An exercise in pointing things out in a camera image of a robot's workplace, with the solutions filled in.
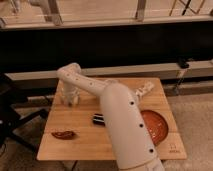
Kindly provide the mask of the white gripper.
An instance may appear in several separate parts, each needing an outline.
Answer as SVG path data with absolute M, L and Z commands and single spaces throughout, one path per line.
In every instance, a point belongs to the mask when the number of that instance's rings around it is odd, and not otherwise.
M 75 106 L 79 103 L 79 90 L 73 84 L 62 81 L 61 100 L 64 105 Z

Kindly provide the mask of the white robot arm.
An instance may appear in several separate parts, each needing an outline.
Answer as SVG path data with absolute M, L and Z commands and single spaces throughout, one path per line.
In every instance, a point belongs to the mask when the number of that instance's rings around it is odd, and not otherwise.
M 141 116 L 134 92 L 119 82 L 81 75 L 77 63 L 57 70 L 69 87 L 76 86 L 100 99 L 100 109 L 120 171 L 165 171 Z

